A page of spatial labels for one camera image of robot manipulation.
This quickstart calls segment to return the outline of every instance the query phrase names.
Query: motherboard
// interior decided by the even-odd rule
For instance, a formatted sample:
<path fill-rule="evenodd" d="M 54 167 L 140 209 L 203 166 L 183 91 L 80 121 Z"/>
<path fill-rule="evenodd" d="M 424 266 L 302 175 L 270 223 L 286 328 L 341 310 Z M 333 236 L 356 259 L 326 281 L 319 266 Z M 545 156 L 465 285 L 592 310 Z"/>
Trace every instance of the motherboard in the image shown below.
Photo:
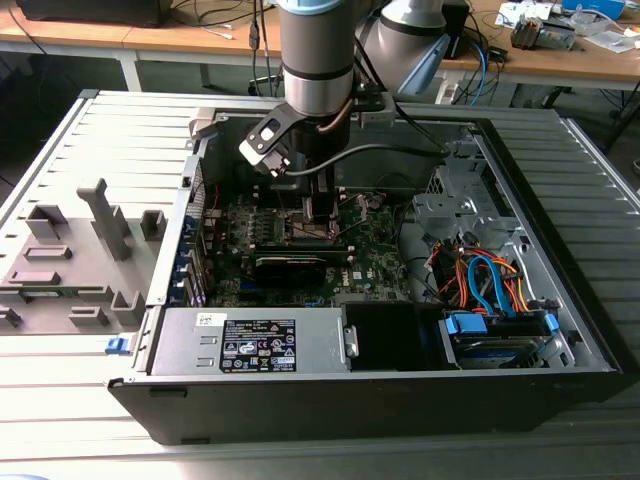
<path fill-rule="evenodd" d="M 301 208 L 263 208 L 243 196 L 214 211 L 210 306 L 409 300 L 394 205 L 374 192 L 342 198 L 328 228 L 305 221 Z"/>

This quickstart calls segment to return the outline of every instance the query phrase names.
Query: blue cable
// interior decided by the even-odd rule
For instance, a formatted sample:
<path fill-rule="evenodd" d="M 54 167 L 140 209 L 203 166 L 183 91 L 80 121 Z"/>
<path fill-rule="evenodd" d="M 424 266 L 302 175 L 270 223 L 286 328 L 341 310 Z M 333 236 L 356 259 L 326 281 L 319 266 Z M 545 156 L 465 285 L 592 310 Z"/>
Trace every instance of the blue cable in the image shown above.
<path fill-rule="evenodd" d="M 489 257 L 475 257 L 469 263 L 469 272 L 467 274 L 469 279 L 469 290 L 471 290 L 471 295 L 475 297 L 478 302 L 487 309 L 487 313 L 489 315 L 493 315 L 493 307 L 487 302 L 480 292 L 478 292 L 478 287 L 476 286 L 476 265 L 480 262 L 485 262 L 489 265 L 489 270 L 491 271 L 491 276 L 493 277 L 493 288 L 496 292 L 496 297 L 498 298 L 498 306 L 500 310 L 507 314 L 508 317 L 514 317 L 516 312 L 511 308 L 511 304 L 509 303 L 509 299 L 505 296 L 504 291 L 502 290 L 502 279 L 500 277 L 500 269 L 498 266 L 493 263 Z"/>
<path fill-rule="evenodd" d="M 480 94 L 482 93 L 482 90 L 484 90 L 484 82 L 487 79 L 487 70 L 489 69 L 489 66 L 487 65 L 487 57 L 482 51 L 482 47 L 480 47 L 480 45 L 478 45 L 476 42 L 471 42 L 471 45 L 476 47 L 476 50 L 478 50 L 478 53 L 480 54 L 480 60 L 482 60 L 482 80 L 480 80 L 480 86 L 478 87 L 476 96 L 471 101 L 471 106 L 473 106 L 480 98 Z"/>

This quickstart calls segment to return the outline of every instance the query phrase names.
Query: barcode sticker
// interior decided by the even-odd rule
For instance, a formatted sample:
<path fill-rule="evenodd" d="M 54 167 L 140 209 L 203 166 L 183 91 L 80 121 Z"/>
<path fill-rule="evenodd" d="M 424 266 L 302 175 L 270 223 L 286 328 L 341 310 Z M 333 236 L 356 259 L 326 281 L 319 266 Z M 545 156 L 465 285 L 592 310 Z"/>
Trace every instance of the barcode sticker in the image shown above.
<path fill-rule="evenodd" d="M 226 319 L 226 313 L 199 313 L 196 327 L 223 327 Z"/>

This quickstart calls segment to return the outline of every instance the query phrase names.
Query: robotic arm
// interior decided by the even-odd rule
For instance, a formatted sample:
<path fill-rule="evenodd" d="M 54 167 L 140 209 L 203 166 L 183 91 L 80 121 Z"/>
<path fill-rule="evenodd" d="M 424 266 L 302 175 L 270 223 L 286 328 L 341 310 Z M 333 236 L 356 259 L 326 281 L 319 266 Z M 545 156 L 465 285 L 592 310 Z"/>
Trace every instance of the robotic arm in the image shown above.
<path fill-rule="evenodd" d="M 383 85 L 356 81 L 354 72 L 356 26 L 377 3 L 280 0 L 286 103 L 240 145 L 258 171 L 277 177 L 295 156 L 304 157 L 307 169 L 333 157 L 349 143 L 351 113 L 376 118 L 376 112 L 387 112 L 393 121 L 393 97 Z M 394 0 L 374 20 L 375 33 L 370 29 L 363 43 L 376 70 L 393 72 L 390 78 L 404 72 L 402 85 L 390 82 L 394 90 L 420 93 L 433 78 L 449 42 L 441 9 L 442 0 Z M 334 206 L 333 169 L 319 171 L 309 182 L 309 218 L 326 219 Z"/>

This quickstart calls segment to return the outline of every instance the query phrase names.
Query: warning label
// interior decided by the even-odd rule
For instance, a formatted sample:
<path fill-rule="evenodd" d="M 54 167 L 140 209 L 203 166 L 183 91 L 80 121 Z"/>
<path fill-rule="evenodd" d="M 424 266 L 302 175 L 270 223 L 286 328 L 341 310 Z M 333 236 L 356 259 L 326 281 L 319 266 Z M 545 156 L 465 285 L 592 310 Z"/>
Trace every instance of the warning label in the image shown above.
<path fill-rule="evenodd" d="M 295 372 L 295 320 L 227 320 L 220 370 L 223 373 Z"/>

